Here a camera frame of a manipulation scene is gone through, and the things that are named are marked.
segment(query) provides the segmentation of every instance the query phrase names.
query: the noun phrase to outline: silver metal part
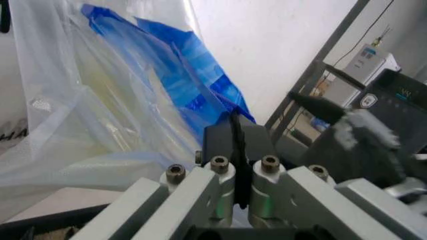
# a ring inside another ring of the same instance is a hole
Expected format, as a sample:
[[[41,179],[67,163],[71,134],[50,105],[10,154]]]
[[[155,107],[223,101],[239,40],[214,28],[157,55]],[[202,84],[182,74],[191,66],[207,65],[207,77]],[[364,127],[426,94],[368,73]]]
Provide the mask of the silver metal part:
[[[409,208],[418,214],[427,217],[427,195],[422,195],[420,198],[409,204]]]
[[[427,193],[427,187],[421,180],[414,177],[407,177],[402,183],[387,187],[384,191],[398,199],[410,194],[425,194]]]
[[[276,156],[266,155],[261,159],[261,168],[264,172],[273,174],[279,171],[280,161]]]
[[[308,169],[323,181],[325,182],[328,181],[329,173],[328,173],[328,170],[326,170],[326,168],[324,168],[323,166],[314,164],[314,165],[308,166]]]
[[[320,225],[336,239],[399,239],[304,166],[281,175],[266,193],[274,214],[290,226]]]
[[[212,170],[212,165],[206,164],[204,168]],[[236,168],[231,163],[228,164],[227,168],[228,170],[225,173],[217,173],[219,177],[220,198],[211,219],[209,219],[211,227],[229,227],[232,224]]]
[[[255,162],[252,167],[252,186],[249,201],[248,220],[256,228],[284,226],[283,221],[276,219],[271,197],[265,191],[272,190],[281,177],[286,173],[283,165],[276,172],[268,173],[262,167],[262,160]]]
[[[364,178],[335,189],[402,239],[427,239],[427,219]]]
[[[427,161],[427,154],[414,154],[414,157],[418,161]]]
[[[194,155],[194,163],[196,166],[200,167],[202,164],[202,151],[198,150],[195,151],[195,155]]]
[[[219,197],[218,176],[195,167],[132,239],[183,239],[191,226],[207,224]]]
[[[225,156],[214,156],[210,160],[210,169],[217,174],[225,174],[229,170],[229,160]]]
[[[181,164],[170,165],[166,170],[166,180],[171,184],[180,184],[186,177],[186,169]]]
[[[72,239],[130,239],[167,197],[166,187],[141,178]]]

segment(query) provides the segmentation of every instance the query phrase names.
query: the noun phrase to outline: black cable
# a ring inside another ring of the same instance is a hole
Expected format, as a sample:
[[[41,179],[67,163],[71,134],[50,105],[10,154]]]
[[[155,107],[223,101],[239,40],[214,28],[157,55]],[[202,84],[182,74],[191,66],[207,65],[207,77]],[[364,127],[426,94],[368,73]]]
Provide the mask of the black cable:
[[[287,132],[286,132],[285,136],[288,136],[289,132],[292,131],[292,128],[295,127],[295,125],[298,122],[298,119],[300,118],[301,114],[303,114],[303,112],[304,112],[304,110],[300,111],[298,113],[298,115],[296,116],[295,121],[292,123],[292,126],[286,128]]]
[[[392,3],[395,0],[391,0],[390,3],[388,3],[388,5],[384,8],[384,10],[379,14],[379,16],[375,19],[375,21],[373,21],[373,23],[366,29],[366,31],[363,33],[362,37],[357,41],[357,43],[346,53],[344,54],[342,57],[340,57],[335,64],[333,65],[334,67],[345,57],[347,57],[347,55],[349,55],[351,52],[353,52],[353,50],[358,46],[358,44],[362,41],[362,39],[366,36],[366,34],[368,34],[369,30],[371,30],[371,28],[378,22],[378,20],[383,16],[383,14],[387,11],[387,9],[390,7],[390,5],[392,5]]]

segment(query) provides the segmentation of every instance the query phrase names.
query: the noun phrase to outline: bolt hole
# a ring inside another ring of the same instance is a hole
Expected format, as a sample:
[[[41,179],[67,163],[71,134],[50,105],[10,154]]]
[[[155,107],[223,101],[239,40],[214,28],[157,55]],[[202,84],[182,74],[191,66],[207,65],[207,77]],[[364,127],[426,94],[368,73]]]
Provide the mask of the bolt hole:
[[[225,160],[223,157],[218,157],[218,158],[215,158],[215,162],[217,162],[219,164],[223,164],[225,162]]]
[[[318,166],[313,167],[313,171],[320,174],[324,173],[323,169]]]
[[[265,160],[271,164],[276,162],[276,160],[273,157],[267,157]]]
[[[207,203],[206,203],[206,207],[209,207],[211,205],[211,196],[207,197]]]
[[[181,168],[179,166],[173,166],[170,168],[170,171],[174,174],[179,173],[181,171]]]
[[[291,195],[290,195],[290,203],[291,203],[292,205],[294,205],[295,207],[298,207],[298,204],[297,204],[297,202],[296,202],[296,198],[295,198],[295,195],[294,195],[294,194],[291,194]]]

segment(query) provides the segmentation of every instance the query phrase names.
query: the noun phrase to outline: white wall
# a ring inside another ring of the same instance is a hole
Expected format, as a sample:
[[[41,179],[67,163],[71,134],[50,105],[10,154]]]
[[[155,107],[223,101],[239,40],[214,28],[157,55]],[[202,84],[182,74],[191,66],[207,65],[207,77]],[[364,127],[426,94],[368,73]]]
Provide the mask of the white wall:
[[[393,47],[402,73],[427,82],[427,11],[414,28]]]
[[[348,28],[347,32],[338,41],[335,47],[325,58],[328,64],[334,64],[341,56],[347,53],[368,27],[375,21],[391,0],[370,0],[359,17]],[[371,28],[353,52],[343,58],[336,67],[343,69],[357,54],[364,44],[371,44],[379,37],[387,25],[392,28],[384,38],[381,49],[394,54],[395,45],[405,38],[408,32],[426,14],[427,0],[395,0],[378,22]]]
[[[264,124],[356,0],[192,0],[201,35]]]

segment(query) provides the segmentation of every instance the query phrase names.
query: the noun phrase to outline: metal cylinder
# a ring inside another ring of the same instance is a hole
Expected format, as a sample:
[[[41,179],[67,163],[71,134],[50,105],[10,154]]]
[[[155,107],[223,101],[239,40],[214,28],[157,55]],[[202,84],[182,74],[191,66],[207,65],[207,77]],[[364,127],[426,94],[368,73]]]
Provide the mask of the metal cylinder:
[[[272,198],[267,194],[274,185],[278,183],[280,176],[286,173],[285,167],[282,164],[276,165],[279,161],[277,157],[267,160],[271,156],[265,156],[261,160],[255,162],[252,167],[252,186],[249,201],[249,222],[253,227],[268,227],[267,223],[283,224],[281,220],[275,217],[275,206]],[[268,162],[267,170],[263,167],[263,162]]]
[[[200,151],[200,150],[195,151],[194,163],[196,166],[202,165],[202,151]]]
[[[210,164],[206,164],[204,168],[212,170],[218,175],[221,194],[217,207],[209,219],[209,224],[211,227],[229,227],[233,220],[236,169],[224,156],[213,157]]]
[[[308,166],[308,169],[312,171],[316,176],[321,178],[323,181],[328,181],[329,173],[328,170],[326,170],[326,168],[324,168],[323,166],[314,164]]]
[[[225,156],[214,156],[210,160],[210,169],[217,174],[225,174],[229,170],[229,160]]]
[[[266,155],[261,160],[261,168],[264,172],[273,174],[279,171],[280,161],[276,156]]]

